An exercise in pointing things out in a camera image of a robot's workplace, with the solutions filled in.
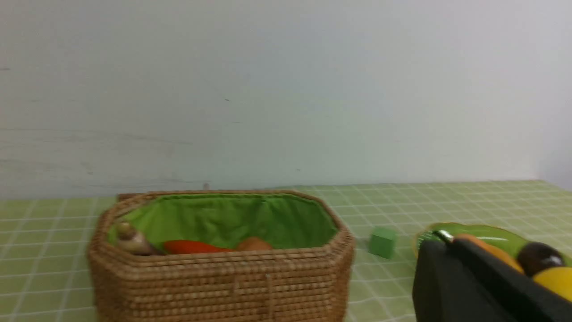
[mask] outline green cube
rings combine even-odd
[[[377,227],[371,233],[370,253],[387,258],[388,260],[391,259],[394,255],[396,239],[397,234],[395,234],[394,230]]]

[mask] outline table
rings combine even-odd
[[[412,237],[433,222],[498,226],[572,250],[572,193],[544,181],[282,188],[323,198],[356,236],[351,322],[415,321]],[[85,249],[114,201],[0,201],[0,322],[96,321]],[[374,226],[398,232],[391,260],[367,252]]]

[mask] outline green fabric lining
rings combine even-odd
[[[257,236],[276,249],[326,244],[337,228],[319,203],[291,194],[166,195],[125,215],[158,248],[188,239],[235,248]],[[116,243],[112,227],[109,242]]]

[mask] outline orange carrot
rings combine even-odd
[[[203,253],[223,253],[232,252],[232,249],[221,248],[203,242],[187,241],[177,239],[174,241],[166,241],[163,247],[169,254],[203,254]]]

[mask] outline wicker basket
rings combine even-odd
[[[338,233],[315,248],[133,256],[108,243],[114,221],[162,195],[293,194],[317,201]],[[102,214],[88,249],[101,322],[343,321],[354,239],[318,198],[295,191],[165,191]]]

